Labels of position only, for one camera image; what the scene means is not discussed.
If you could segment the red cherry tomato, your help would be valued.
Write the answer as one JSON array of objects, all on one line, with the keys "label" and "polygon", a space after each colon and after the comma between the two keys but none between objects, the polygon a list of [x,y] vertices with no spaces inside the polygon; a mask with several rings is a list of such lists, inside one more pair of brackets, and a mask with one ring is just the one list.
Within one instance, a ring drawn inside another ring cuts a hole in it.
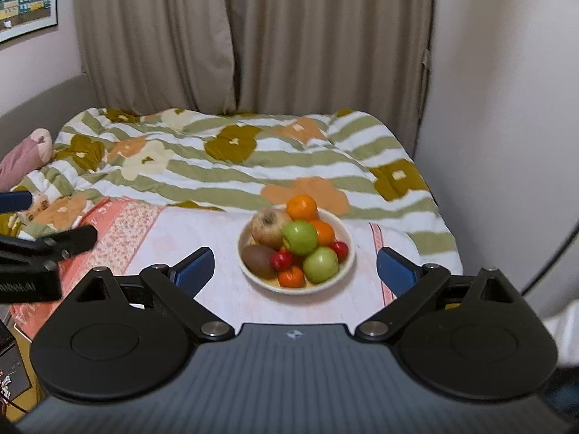
[{"label": "red cherry tomato", "polygon": [[334,241],[329,245],[329,248],[337,255],[340,263],[345,261],[349,255],[349,247],[345,242]]},{"label": "red cherry tomato", "polygon": [[270,257],[270,265],[276,272],[283,272],[291,269],[295,257],[291,252],[278,251]]}]

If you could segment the brown kiwi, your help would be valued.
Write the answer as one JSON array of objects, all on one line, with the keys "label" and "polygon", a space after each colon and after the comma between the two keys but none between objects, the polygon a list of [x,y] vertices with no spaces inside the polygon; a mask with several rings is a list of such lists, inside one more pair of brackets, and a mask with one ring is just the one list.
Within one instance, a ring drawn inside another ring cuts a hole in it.
[{"label": "brown kiwi", "polygon": [[244,265],[253,275],[262,279],[274,279],[277,277],[276,271],[271,265],[271,258],[276,251],[263,245],[247,245],[241,252],[240,257]]}]

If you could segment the small green apple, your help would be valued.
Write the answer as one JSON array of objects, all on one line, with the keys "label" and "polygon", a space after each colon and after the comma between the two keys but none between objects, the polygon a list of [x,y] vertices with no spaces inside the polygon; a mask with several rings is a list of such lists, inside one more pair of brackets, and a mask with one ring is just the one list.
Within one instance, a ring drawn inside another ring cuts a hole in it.
[{"label": "small green apple", "polygon": [[291,221],[282,229],[283,244],[289,252],[307,256],[318,247],[315,228],[307,221]]}]

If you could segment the orange mandarin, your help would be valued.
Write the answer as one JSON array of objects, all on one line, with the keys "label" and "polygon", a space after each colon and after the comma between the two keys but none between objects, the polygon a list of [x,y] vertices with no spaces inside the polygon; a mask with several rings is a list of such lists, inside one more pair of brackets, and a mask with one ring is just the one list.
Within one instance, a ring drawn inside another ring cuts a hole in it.
[{"label": "orange mandarin", "polygon": [[305,194],[289,199],[286,204],[286,213],[294,221],[314,221],[319,217],[316,201]]}]

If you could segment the pink plush toy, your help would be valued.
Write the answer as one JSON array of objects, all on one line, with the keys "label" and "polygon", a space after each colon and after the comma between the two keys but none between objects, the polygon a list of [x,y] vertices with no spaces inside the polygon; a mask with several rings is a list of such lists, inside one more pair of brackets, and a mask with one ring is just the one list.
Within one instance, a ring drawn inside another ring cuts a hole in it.
[{"label": "pink plush toy", "polygon": [[51,160],[53,142],[50,131],[45,128],[33,130],[1,161],[1,191],[17,185],[32,170],[38,170]]}]

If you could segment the cream cartoon duck bowl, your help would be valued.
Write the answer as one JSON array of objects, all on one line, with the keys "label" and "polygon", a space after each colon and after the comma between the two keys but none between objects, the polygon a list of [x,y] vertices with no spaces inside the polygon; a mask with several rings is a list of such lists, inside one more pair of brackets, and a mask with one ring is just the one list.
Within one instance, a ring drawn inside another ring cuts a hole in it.
[{"label": "cream cartoon duck bowl", "polygon": [[237,255],[244,276],[281,295],[305,296],[343,281],[356,253],[345,223],[328,210],[315,216],[261,210],[240,231]]}]

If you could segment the large green apple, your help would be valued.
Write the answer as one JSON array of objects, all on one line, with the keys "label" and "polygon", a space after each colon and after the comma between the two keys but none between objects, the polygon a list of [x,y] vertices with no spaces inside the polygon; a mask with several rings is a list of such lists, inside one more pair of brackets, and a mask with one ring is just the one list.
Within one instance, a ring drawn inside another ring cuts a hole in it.
[{"label": "large green apple", "polygon": [[319,247],[303,261],[302,269],[310,283],[321,284],[339,272],[338,255],[329,247]]}]

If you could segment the grey bed headboard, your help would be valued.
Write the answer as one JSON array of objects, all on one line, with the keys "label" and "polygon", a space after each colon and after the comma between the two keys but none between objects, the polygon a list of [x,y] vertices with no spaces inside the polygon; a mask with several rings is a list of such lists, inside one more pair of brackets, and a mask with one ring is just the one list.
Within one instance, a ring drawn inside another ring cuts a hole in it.
[{"label": "grey bed headboard", "polygon": [[57,84],[1,115],[1,157],[33,130],[45,128],[55,138],[63,125],[92,107],[102,107],[87,75]]}]

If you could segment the large orange in bowl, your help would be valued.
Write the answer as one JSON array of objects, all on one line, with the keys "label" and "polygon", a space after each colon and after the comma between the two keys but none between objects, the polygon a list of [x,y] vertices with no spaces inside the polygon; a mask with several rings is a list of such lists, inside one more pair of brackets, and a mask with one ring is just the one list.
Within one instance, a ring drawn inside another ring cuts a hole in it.
[{"label": "large orange in bowl", "polygon": [[315,228],[320,247],[329,247],[335,242],[334,228],[327,221],[313,220],[309,221],[309,223]]}]

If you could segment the large yellow-red apple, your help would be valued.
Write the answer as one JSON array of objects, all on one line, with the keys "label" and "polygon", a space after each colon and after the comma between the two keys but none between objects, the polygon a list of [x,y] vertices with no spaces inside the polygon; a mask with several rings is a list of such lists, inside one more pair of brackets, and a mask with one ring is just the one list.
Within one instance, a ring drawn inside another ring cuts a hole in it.
[{"label": "large yellow-red apple", "polygon": [[279,249],[283,246],[283,228],[290,222],[291,217],[283,210],[260,210],[251,219],[251,236],[260,245]]}]

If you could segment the small mandarin in bowl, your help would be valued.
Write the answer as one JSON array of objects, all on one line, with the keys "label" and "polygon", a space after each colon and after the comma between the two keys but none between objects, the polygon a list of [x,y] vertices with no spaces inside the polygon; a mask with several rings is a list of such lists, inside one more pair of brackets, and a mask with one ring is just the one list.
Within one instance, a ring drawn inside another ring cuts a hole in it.
[{"label": "small mandarin in bowl", "polygon": [[293,265],[286,271],[278,274],[278,282],[282,288],[303,288],[306,286],[306,279],[300,267]]}]

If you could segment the striped floral quilt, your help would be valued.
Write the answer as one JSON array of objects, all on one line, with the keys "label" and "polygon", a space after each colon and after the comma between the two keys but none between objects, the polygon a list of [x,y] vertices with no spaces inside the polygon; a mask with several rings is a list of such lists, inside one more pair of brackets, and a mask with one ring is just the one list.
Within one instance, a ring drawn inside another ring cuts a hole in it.
[{"label": "striped floral quilt", "polygon": [[3,214],[6,235],[68,229],[105,198],[254,212],[305,194],[338,217],[406,233],[426,263],[460,271],[455,238],[413,160],[373,116],[138,116],[90,108],[64,124],[47,165],[17,185],[28,212]]}]

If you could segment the white crumpled plastic bag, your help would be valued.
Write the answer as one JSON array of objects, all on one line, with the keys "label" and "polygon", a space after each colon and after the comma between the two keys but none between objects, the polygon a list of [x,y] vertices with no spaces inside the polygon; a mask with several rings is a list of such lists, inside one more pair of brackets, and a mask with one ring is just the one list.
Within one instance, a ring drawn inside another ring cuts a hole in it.
[{"label": "white crumpled plastic bag", "polygon": [[579,365],[579,300],[570,302],[557,315],[544,320],[548,332],[557,344],[560,367]]}]

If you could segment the beige curtain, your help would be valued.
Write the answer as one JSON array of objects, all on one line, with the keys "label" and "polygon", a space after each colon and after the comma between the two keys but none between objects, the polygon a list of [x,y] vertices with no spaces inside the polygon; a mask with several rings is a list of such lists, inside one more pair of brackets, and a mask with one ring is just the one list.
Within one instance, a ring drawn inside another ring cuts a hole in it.
[{"label": "beige curtain", "polygon": [[434,0],[73,0],[100,105],[370,113],[413,152]]}]

